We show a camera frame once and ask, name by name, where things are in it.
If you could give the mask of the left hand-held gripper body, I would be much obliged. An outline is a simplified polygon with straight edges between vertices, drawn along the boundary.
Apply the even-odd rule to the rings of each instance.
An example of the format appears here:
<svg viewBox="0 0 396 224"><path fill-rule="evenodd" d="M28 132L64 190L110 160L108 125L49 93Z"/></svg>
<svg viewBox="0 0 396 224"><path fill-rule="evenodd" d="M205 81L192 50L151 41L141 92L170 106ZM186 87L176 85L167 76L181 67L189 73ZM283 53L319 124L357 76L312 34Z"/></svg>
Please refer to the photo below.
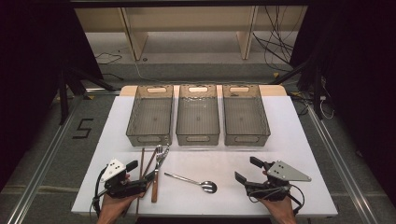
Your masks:
<svg viewBox="0 0 396 224"><path fill-rule="evenodd" d="M126 175L126 165L117 159L112 159L107 165L100 181L105 184L104 193L112 198L125 198L146 191L148 182L143 179L129 180Z"/></svg>

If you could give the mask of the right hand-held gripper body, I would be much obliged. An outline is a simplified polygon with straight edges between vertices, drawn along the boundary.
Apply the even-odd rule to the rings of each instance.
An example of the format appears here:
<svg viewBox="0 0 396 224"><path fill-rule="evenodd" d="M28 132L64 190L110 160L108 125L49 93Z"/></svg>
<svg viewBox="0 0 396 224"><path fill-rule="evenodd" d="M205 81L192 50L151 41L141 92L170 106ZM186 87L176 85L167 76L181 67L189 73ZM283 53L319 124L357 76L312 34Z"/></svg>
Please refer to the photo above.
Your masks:
<svg viewBox="0 0 396 224"><path fill-rule="evenodd" d="M244 187L248 197L269 201L282 201L289 193L290 181L310 182L312 178L283 161L263 162L267 180L263 183L247 181Z"/></svg>

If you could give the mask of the brown wooden chopstick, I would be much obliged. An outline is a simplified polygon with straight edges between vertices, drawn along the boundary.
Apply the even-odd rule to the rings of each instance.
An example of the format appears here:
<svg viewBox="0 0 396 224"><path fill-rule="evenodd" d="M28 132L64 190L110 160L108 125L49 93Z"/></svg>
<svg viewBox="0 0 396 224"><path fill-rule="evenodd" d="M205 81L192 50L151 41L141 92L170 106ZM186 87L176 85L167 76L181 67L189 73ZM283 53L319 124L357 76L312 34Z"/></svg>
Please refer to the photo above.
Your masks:
<svg viewBox="0 0 396 224"><path fill-rule="evenodd" d="M140 169L139 169L139 180L142 178L143 176L143 171L144 171L144 158L145 158L145 148L142 147L141 149L141 160L140 160ZM139 202L140 202L140 194L136 199L136 208L135 208L135 219L138 219L138 209L139 209Z"/></svg>
<svg viewBox="0 0 396 224"><path fill-rule="evenodd" d="M153 151L153 153L152 153L152 155L151 155L151 158L149 159L148 164L146 165L146 168L145 168L144 171L143 171L143 176L142 176L142 178L148 173L149 168L150 168L150 166L151 166L153 160L155 159L155 157L156 157L156 152L155 152L155 149L154 149L154 151ZM131 214L129 213L129 210L130 210L131 205L132 205L132 203L130 203L130 204L128 205L128 207L123 211L122 217L126 217L127 215L131 215Z"/></svg>

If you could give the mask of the wooden-handled metal fork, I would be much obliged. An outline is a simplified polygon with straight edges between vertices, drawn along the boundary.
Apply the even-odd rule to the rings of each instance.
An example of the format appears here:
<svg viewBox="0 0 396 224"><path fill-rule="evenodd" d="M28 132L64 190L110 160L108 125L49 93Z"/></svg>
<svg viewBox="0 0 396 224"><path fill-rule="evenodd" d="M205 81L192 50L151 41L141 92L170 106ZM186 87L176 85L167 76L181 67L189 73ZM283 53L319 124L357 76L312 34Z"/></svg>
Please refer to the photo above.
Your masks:
<svg viewBox="0 0 396 224"><path fill-rule="evenodd" d="M157 202L157 195L158 195L158 173L160 169L160 163L163 158L163 146L158 145L156 147L156 166L154 170L154 179L152 182L152 192L151 192L151 202Z"/></svg>
<svg viewBox="0 0 396 224"><path fill-rule="evenodd" d="M164 160L166 159L166 157L168 155L168 152L169 152L169 146L166 146L166 148L163 149L163 158L162 158L161 163L160 163L160 168L161 168Z"/></svg>

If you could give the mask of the metal spoon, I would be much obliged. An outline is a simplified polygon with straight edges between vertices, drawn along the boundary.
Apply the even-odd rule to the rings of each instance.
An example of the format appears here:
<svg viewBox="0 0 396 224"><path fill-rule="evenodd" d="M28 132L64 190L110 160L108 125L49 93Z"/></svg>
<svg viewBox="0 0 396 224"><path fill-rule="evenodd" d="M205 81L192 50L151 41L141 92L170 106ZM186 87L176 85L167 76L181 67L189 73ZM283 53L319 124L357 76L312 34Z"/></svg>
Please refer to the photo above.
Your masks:
<svg viewBox="0 0 396 224"><path fill-rule="evenodd" d="M200 186L202 188L202 190L204 192L207 192L207 193L213 194L213 193L216 193L217 190L218 190L217 185L214 182L212 182L212 181L197 182L197 181L191 180L191 179L189 179L187 177L180 176L180 175L175 175L175 174L168 173L168 172L165 172L164 174L166 176L170 176L170 177L173 177L175 179L179 179L179 180L182 180L182 181L185 181L185 182L192 183L192 184L195 184L197 186Z"/></svg>

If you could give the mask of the clear grey plastic bin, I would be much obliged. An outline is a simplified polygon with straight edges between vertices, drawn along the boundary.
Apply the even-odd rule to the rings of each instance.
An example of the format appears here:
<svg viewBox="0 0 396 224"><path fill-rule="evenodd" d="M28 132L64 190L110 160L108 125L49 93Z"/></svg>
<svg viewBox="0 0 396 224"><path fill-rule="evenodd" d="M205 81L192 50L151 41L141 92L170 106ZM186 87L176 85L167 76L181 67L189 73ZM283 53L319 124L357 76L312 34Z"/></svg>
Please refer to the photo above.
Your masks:
<svg viewBox="0 0 396 224"><path fill-rule="evenodd" d="M223 85L226 146L263 147L271 131L258 85Z"/></svg>
<svg viewBox="0 0 396 224"><path fill-rule="evenodd" d="M138 86L126 129L134 147L171 145L174 87Z"/></svg>
<svg viewBox="0 0 396 224"><path fill-rule="evenodd" d="M219 143L217 86L181 85L177 107L177 141L180 146L216 146Z"/></svg>

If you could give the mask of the person's right hand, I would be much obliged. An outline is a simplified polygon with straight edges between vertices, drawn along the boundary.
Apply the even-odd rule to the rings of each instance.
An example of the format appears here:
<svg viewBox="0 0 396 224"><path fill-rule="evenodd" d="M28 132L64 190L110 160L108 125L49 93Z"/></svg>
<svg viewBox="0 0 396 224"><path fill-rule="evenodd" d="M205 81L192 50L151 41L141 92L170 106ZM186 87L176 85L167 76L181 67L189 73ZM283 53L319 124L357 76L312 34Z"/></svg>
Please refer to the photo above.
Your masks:
<svg viewBox="0 0 396 224"><path fill-rule="evenodd" d="M291 199L289 197L285 197L282 201L276 202L260 199L260 202L268 209L270 214L277 219L286 220L294 218Z"/></svg>

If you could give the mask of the person's left hand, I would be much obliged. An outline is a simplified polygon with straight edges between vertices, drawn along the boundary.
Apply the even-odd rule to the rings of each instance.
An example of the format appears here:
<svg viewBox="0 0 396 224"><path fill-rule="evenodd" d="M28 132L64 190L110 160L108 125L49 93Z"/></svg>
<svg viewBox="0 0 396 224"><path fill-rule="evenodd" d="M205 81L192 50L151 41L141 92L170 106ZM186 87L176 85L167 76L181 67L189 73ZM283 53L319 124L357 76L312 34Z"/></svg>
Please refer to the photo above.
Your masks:
<svg viewBox="0 0 396 224"><path fill-rule="evenodd" d="M99 218L118 218L130 203L137 199L139 194L117 199L108 194L104 196Z"/></svg>

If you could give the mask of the white table cover sheet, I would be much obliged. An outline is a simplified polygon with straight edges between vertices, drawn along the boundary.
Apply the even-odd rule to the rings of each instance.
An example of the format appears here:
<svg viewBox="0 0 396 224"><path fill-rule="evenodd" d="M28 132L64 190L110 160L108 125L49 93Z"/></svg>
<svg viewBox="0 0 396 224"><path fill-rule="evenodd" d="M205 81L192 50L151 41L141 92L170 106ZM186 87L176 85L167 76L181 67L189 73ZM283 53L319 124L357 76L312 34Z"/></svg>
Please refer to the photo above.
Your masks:
<svg viewBox="0 0 396 224"><path fill-rule="evenodd" d="M310 182L297 182L292 196L304 202L302 217L334 217L337 210L305 137L291 99L288 96L264 96L264 109L271 135L264 147L198 148L171 146L160 170L158 201L151 202L147 192L140 200L138 213L143 217L264 217L268 211L248 198L245 188L234 179L237 172L252 182L262 182L262 170L249 162L255 156L262 161L283 161L310 176ZM212 181L218 190L207 193L200 186L164 173L187 177L197 182Z"/></svg>

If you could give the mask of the black tripod stand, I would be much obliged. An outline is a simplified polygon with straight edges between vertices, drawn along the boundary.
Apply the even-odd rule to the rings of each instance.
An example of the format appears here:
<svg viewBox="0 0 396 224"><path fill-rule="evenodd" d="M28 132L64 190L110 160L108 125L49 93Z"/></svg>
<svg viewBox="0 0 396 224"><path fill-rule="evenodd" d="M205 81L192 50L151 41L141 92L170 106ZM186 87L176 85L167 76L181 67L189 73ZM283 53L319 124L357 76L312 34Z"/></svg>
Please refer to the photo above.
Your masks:
<svg viewBox="0 0 396 224"><path fill-rule="evenodd" d="M87 89L82 84L81 80L86 79L91 83L102 87L107 91L119 91L120 88L116 88L112 85L105 83L101 78L90 75L89 73L73 67L66 66L61 69L58 75L58 90L61 104L61 120L60 124L63 125L69 116L69 106L67 100L67 88L69 88L75 95L82 96L87 92Z"/></svg>

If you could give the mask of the black metal stand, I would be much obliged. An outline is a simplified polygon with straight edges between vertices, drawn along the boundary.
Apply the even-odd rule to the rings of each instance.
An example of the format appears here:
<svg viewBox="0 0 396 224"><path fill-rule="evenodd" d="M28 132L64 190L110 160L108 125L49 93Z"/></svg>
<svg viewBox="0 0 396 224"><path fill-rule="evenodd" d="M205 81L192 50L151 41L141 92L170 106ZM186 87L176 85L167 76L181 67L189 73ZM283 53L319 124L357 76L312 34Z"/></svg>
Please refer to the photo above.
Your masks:
<svg viewBox="0 0 396 224"><path fill-rule="evenodd" d="M276 78L270 82L270 85L280 85L282 82L300 74L300 78L297 82L297 88L299 91L307 91L309 88L313 90L313 107L314 112L319 119L323 119L320 110L320 96L321 96L321 66L318 61L310 57L304 63L296 66L291 71L286 73L284 76Z"/></svg>

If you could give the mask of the light wooden shelf unit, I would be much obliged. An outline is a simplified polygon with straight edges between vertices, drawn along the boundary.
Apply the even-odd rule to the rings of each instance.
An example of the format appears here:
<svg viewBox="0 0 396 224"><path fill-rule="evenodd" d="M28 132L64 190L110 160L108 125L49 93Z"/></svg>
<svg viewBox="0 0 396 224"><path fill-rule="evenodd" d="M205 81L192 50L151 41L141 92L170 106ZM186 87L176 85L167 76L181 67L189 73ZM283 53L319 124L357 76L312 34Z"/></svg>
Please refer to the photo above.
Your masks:
<svg viewBox="0 0 396 224"><path fill-rule="evenodd" d="M123 33L136 61L150 32L234 32L241 58L250 53L255 31L298 31L307 7L104 7L78 8L86 33Z"/></svg>

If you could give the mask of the aluminium floor rail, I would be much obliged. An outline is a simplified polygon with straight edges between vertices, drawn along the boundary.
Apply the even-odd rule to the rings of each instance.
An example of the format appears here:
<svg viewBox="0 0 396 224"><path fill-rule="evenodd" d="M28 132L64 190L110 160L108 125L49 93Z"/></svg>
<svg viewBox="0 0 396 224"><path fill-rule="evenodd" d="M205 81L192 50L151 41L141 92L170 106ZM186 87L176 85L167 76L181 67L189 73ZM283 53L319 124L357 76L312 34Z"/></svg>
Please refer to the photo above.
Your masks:
<svg viewBox="0 0 396 224"><path fill-rule="evenodd" d="M114 93L91 92L69 98L71 112L60 124L54 100L33 144L0 191L0 224L92 223L71 212L115 100Z"/></svg>
<svg viewBox="0 0 396 224"><path fill-rule="evenodd" d="M378 220L375 217L374 210L369 204L369 201L364 196L363 191L359 187L356 179L352 176L347 163L342 158L342 155L339 152L337 145L334 143L332 136L330 135L324 122L317 117L311 105L308 107L308 114L314 123L323 144L325 145L332 163L335 166L335 170L339 174L351 201L360 215L362 222L364 224L378 224Z"/></svg>

